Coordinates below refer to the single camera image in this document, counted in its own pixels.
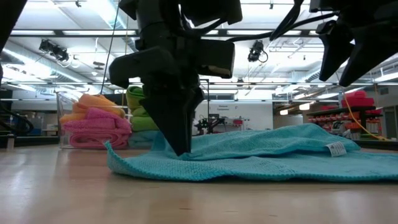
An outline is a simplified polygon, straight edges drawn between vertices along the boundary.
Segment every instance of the orange towel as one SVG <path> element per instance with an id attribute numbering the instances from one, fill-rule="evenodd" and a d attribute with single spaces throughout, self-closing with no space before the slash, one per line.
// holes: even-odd
<path id="1" fill-rule="evenodd" d="M 65 114 L 60 118 L 60 123 L 65 124 L 68 121 L 80 121 L 85 118 L 85 113 L 72 113 L 72 114 Z"/>
<path id="2" fill-rule="evenodd" d="M 107 112 L 118 115 L 121 118 L 124 118 L 126 115 L 122 108 L 117 108 L 115 103 L 109 101 L 103 95 L 88 95 L 83 94 L 80 97 L 78 103 L 74 103 L 72 106 L 72 114 L 65 114 L 60 119 L 60 122 L 66 123 L 68 121 L 78 121 L 85 118 L 88 108 L 94 107 L 101 110 L 105 110 Z"/>

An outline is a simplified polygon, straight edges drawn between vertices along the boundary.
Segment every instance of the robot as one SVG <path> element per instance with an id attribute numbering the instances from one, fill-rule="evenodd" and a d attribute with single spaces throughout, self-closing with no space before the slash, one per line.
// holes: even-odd
<path id="1" fill-rule="evenodd" d="M 14 4 L 12 15 L 19 15 L 21 2 L 26 1 L 6 1 L 0 4 L 0 9 L 9 14 Z M 325 46 L 320 80 L 328 80 L 348 60 L 341 86 L 352 84 L 398 52 L 397 0 L 311 0 L 310 12 L 331 13 L 296 22 L 302 3 L 303 0 L 294 0 L 292 9 L 272 32 L 223 41 L 201 37 L 225 22 L 240 22 L 243 18 L 240 0 L 122 0 L 120 9 L 138 22 L 139 51 L 119 57 L 111 64 L 111 83 L 127 88 L 129 78 L 141 78 L 146 98 L 140 104 L 175 153 L 181 155 L 191 150 L 193 114 L 203 100 L 199 74 L 231 78 L 234 42 L 274 40 L 298 26 L 337 16 L 336 20 L 320 24 L 317 33 Z M 16 19 L 17 16 L 3 18 L 7 30 L 0 38 L 1 49 L 4 36 L 9 36 Z M 188 20 L 195 26 L 216 22 L 192 29 Z"/>

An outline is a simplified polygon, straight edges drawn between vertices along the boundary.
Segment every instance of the teal towel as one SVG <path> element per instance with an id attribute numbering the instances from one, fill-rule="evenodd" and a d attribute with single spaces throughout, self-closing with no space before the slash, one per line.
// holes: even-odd
<path id="1" fill-rule="evenodd" d="M 134 149 L 151 148 L 159 131 L 133 132 L 129 137 L 129 147 Z"/>
<path id="2" fill-rule="evenodd" d="M 348 151 L 331 157 L 327 144 Z M 235 176 L 252 180 L 316 179 L 337 182 L 398 180 L 398 156 L 359 152 L 359 146 L 315 124 L 273 131 L 194 137 L 192 153 L 177 157 L 160 133 L 150 152 L 122 159 L 108 148 L 108 167 L 120 174 L 160 180 L 203 181 Z"/>

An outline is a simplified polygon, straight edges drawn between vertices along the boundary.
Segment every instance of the table surface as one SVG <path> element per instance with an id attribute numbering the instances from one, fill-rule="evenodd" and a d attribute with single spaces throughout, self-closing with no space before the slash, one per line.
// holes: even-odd
<path id="1" fill-rule="evenodd" d="M 395 224 L 397 220 L 394 183 L 166 182 L 113 174 L 106 167 L 104 151 L 57 146 L 0 151 L 0 223 L 4 224 Z"/>

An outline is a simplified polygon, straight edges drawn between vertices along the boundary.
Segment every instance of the towel tag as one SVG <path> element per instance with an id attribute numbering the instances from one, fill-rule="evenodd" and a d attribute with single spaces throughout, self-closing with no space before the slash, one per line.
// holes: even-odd
<path id="1" fill-rule="evenodd" d="M 346 148 L 341 142 L 331 143 L 326 146 L 329 148 L 332 157 L 338 157 L 347 154 Z"/>

